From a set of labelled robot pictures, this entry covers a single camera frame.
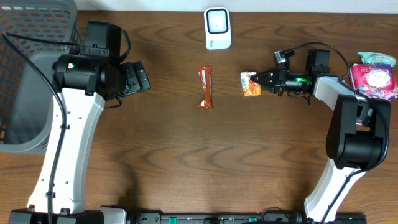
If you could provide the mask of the small orange yellow packet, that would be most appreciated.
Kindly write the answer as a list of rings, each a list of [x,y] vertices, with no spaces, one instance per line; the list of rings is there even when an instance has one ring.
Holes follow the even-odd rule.
[[[253,75],[257,72],[241,72],[241,86],[245,97],[248,96],[259,96],[262,94],[262,88],[259,84],[250,80]]]

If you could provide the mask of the orange snack bar wrapper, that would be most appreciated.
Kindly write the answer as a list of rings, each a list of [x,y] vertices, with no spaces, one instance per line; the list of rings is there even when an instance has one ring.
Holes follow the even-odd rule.
[[[211,74],[212,67],[202,67],[198,69],[198,75],[201,80],[201,85],[205,92],[204,100],[198,105],[199,108],[202,109],[210,109],[212,108],[211,101]]]

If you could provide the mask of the teal snack packet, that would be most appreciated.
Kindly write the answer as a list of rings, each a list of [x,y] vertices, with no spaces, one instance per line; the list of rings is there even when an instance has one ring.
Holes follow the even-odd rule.
[[[364,64],[389,65],[391,67],[397,64],[394,57],[379,52],[358,52],[358,55],[360,55],[361,61]]]

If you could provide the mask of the red purple noodle packet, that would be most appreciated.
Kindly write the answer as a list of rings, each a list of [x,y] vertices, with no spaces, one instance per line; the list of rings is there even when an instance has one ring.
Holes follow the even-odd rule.
[[[390,65],[354,64],[349,78],[354,89],[370,98],[397,99],[397,82]]]

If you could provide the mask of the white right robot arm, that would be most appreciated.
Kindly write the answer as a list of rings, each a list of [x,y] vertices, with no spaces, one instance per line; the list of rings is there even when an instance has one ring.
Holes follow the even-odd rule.
[[[333,110],[326,136],[325,170],[304,201],[303,215],[292,217],[289,222],[343,223],[336,214],[342,201],[353,185],[387,156],[391,105],[387,100],[360,93],[341,77],[332,75],[329,50],[310,49],[305,73],[289,71],[289,58],[293,55],[293,49],[276,51],[275,69],[248,76],[270,93],[312,96]]]

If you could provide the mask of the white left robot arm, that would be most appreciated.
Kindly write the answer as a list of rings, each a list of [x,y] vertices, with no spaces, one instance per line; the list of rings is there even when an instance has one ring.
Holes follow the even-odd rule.
[[[121,207],[86,209],[86,170],[93,135],[109,100],[150,88],[142,62],[121,52],[127,32],[89,21],[83,45],[72,44],[52,65],[45,84],[53,95],[52,126],[42,170],[26,208],[13,210],[10,223],[132,223]]]

